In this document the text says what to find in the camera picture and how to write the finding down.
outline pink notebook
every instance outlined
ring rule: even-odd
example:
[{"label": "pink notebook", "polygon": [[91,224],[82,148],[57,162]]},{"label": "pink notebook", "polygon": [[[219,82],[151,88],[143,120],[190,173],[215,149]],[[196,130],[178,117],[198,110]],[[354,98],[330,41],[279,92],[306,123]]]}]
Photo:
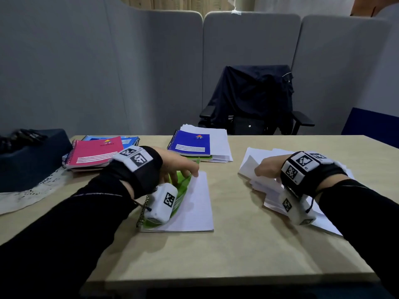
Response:
[{"label": "pink notebook", "polygon": [[65,160],[67,169],[107,163],[114,154],[123,150],[120,136],[105,140],[74,140],[72,147],[72,151]]}]

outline wooden table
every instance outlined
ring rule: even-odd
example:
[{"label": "wooden table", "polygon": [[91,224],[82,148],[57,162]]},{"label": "wooden table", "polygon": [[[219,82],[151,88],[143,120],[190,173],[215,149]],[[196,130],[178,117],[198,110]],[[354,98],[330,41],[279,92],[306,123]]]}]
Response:
[{"label": "wooden table", "polygon": [[[159,147],[166,147],[170,140],[170,136],[140,138],[140,145]],[[398,149],[362,135],[229,136],[229,143],[233,162],[200,164],[207,172],[215,231],[138,233],[139,210],[135,210],[115,233],[85,288],[377,280],[347,241],[314,227],[292,226],[287,217],[264,208],[264,195],[252,191],[237,172],[247,147],[316,150],[347,165],[358,181],[399,202]],[[0,243],[93,176],[77,175],[42,201],[0,216]]]}]

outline white lace cloth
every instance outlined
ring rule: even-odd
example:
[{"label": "white lace cloth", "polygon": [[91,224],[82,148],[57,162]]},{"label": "white lace cloth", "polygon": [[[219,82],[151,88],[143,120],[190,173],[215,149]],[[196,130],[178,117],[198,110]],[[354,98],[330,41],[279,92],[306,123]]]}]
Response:
[{"label": "white lace cloth", "polygon": [[0,193],[0,214],[14,212],[42,200],[63,187],[72,177],[71,171],[60,167],[30,190]]}]

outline forearm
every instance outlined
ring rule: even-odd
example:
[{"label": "forearm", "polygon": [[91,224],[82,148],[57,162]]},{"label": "forearm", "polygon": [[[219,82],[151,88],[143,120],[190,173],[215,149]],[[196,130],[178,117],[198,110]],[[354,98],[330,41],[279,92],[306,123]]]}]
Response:
[{"label": "forearm", "polygon": [[0,246],[2,292],[76,295],[135,206],[119,180],[94,178]]},{"label": "forearm", "polygon": [[349,179],[326,189],[319,206],[387,290],[399,297],[395,274],[399,266],[396,247],[399,205]]}]

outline paper sheet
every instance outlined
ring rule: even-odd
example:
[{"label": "paper sheet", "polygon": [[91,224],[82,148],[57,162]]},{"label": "paper sheet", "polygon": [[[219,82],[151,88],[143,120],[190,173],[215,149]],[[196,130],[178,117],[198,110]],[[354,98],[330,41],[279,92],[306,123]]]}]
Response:
[{"label": "paper sheet", "polygon": [[166,224],[142,232],[199,232],[213,231],[211,200],[206,173],[192,177],[179,210]]},{"label": "paper sheet", "polygon": [[180,130],[198,134],[209,134],[212,157],[222,161],[233,161],[226,129],[201,128],[184,124]]},{"label": "paper sheet", "polygon": [[[270,151],[248,147],[239,170],[240,174],[251,179],[250,184],[254,190],[266,193],[265,202],[263,205],[284,215],[286,215],[287,212],[278,200],[278,196],[282,192],[283,187],[275,179],[256,176],[254,169],[264,158],[292,153],[292,151],[286,151],[282,149],[273,149]],[[342,166],[344,167],[344,171],[348,174],[348,176],[354,179],[352,171],[349,170],[345,165]],[[308,197],[307,202],[310,204],[312,202],[312,198]],[[313,202],[312,209],[315,211],[317,217],[312,225],[342,236],[340,231],[338,231],[338,229],[320,210],[320,207],[316,202]]]}]

